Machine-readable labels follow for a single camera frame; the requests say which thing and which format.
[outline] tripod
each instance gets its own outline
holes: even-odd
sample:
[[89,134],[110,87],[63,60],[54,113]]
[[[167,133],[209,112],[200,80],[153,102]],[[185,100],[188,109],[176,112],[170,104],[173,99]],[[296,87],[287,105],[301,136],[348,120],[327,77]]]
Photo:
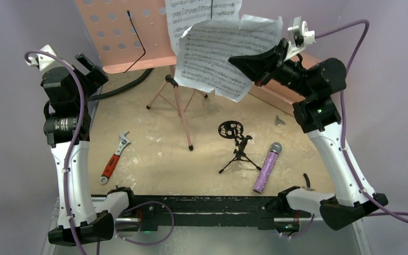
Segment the tripod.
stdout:
[[221,174],[224,169],[228,167],[232,162],[235,161],[243,161],[243,162],[250,162],[253,164],[257,170],[262,170],[258,165],[256,165],[250,158],[246,156],[246,153],[244,152],[246,145],[248,144],[248,140],[251,140],[252,137],[250,135],[247,135],[246,137],[242,135],[243,133],[243,125],[240,122],[237,121],[226,121],[223,122],[219,127],[218,127],[218,132],[221,137],[227,138],[227,139],[235,139],[235,146],[238,147],[238,149],[234,150],[235,157],[227,163],[223,169],[219,171]]

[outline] wrench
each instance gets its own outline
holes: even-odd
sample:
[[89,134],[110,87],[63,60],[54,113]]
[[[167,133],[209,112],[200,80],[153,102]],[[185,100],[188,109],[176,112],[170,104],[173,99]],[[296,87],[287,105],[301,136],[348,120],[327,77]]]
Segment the wrench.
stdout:
[[107,166],[104,168],[101,179],[99,180],[101,184],[106,184],[108,182],[108,179],[113,174],[113,170],[115,170],[116,163],[118,163],[118,160],[120,159],[121,152],[123,151],[124,147],[131,143],[131,141],[126,138],[128,133],[129,131],[124,131],[120,134],[120,144],[118,145],[116,152],[108,161]]

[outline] musical notes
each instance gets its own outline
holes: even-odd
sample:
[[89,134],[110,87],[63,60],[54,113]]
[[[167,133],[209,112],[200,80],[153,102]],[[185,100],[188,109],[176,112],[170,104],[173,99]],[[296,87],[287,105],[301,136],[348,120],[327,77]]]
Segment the musical notes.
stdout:
[[175,80],[181,86],[215,93],[235,102],[250,90],[252,82],[230,64],[231,56],[256,55],[277,45],[282,20],[207,20],[193,25],[180,39]]
[[204,20],[238,20],[242,0],[165,0],[171,48],[177,55],[179,39],[192,25]]

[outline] beige tabletop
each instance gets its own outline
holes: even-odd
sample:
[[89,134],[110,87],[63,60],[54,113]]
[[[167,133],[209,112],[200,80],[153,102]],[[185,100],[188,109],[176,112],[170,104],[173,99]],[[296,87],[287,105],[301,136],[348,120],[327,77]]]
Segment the beige tabletop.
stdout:
[[[146,104],[163,83],[168,67],[154,69],[140,85],[118,96],[99,102],[90,132],[89,176],[92,194],[106,194],[115,185],[131,187],[135,194],[276,196],[291,186],[304,186],[307,173],[312,188],[333,192],[325,166],[308,137],[294,118],[263,101],[247,95],[239,103],[209,95],[195,96],[185,116],[194,151],[189,151],[184,127],[177,111],[158,98],[150,110]],[[112,74],[103,92],[118,88],[142,71]],[[179,87],[182,101],[188,101],[192,89]],[[174,102],[172,86],[163,95]],[[286,123],[275,126],[276,115]],[[244,135],[250,135],[246,155],[260,167],[273,142],[283,151],[262,194],[252,191],[259,171],[250,163],[234,162],[222,174],[218,171],[234,155],[234,140],[218,134],[220,123],[239,121]],[[118,136],[129,130],[131,141],[121,154],[108,183],[99,183],[101,174],[118,146]]]

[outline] microphone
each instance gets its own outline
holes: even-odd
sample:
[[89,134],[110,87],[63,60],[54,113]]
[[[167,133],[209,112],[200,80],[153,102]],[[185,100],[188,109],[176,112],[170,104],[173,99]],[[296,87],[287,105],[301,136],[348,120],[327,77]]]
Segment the microphone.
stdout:
[[268,153],[267,158],[265,158],[262,170],[260,171],[256,183],[254,184],[254,188],[252,189],[254,192],[262,194],[262,191],[264,191],[267,180],[270,177],[271,171],[273,170],[274,164],[276,163],[276,159],[281,151],[282,145],[280,143],[274,142],[271,145],[270,152]]

